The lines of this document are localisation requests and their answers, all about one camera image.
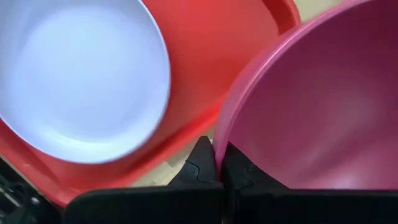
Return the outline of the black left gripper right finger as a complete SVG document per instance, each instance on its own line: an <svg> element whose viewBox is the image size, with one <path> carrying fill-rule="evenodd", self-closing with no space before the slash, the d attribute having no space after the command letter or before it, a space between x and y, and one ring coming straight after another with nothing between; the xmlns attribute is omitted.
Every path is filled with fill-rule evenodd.
<svg viewBox="0 0 398 224"><path fill-rule="evenodd" d="M290 189L233 144L222 165L224 223L397 223L395 190Z"/></svg>

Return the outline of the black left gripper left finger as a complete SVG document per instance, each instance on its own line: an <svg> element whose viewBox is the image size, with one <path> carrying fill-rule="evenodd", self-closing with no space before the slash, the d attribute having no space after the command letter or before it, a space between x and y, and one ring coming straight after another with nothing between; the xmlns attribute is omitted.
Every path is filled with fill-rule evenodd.
<svg viewBox="0 0 398 224"><path fill-rule="evenodd" d="M221 224L223 184L212 143L198 139L178 174L164 186L93 190L66 207L66 224Z"/></svg>

